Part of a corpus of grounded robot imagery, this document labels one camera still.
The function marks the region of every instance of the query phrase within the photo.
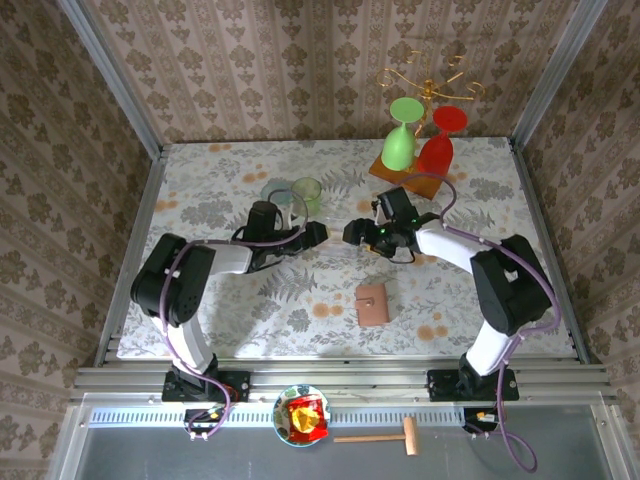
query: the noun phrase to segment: clear plastic cup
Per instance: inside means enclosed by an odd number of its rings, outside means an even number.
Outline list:
[[[300,195],[307,204],[309,216],[317,215],[320,211],[320,196],[322,194],[322,184],[315,178],[302,177],[293,182],[291,190]],[[293,215],[304,216],[304,205],[299,198],[293,197],[291,210]]]

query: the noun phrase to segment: patterned wallpaper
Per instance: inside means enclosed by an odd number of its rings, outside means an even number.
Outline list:
[[[43,478],[149,161],[55,2],[0,2],[0,478]]]
[[[465,135],[510,135],[577,0],[84,0],[163,143],[380,138],[383,67],[487,87]],[[412,49],[419,62],[404,62]],[[445,93],[463,94],[465,82]]]
[[[640,451],[640,2],[609,0],[525,153]]]

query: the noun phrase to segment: snack bag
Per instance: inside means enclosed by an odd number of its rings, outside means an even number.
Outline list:
[[[310,443],[329,435],[320,395],[304,395],[287,404],[291,428],[289,441]]]

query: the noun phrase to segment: wooden hammer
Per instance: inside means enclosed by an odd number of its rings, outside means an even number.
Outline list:
[[[386,442],[389,440],[404,440],[407,448],[407,455],[418,455],[420,447],[418,445],[418,425],[414,417],[405,417],[402,421],[404,433],[398,435],[357,435],[354,437],[335,437],[336,443],[356,443],[356,442]]]

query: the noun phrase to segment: floral tablecloth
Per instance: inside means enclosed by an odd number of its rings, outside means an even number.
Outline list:
[[[459,200],[455,226],[483,235],[520,233],[539,242],[513,158],[504,138],[454,139],[450,178]],[[250,275],[212,276],[198,312],[207,342],[219,357],[460,355],[483,322],[471,275],[435,257],[394,265],[340,241],[351,219],[370,216],[370,202],[391,185],[367,173],[382,140],[255,142],[173,146],[149,229],[143,261],[166,232],[228,239],[246,222],[269,182],[313,176],[323,186],[314,218],[331,228],[327,244]],[[434,201],[410,194],[420,213]],[[360,328],[358,285],[384,282],[391,322]],[[542,321],[550,321],[546,314]],[[518,353],[573,356],[564,325],[528,339]],[[159,332],[131,304],[120,358],[168,356]]]

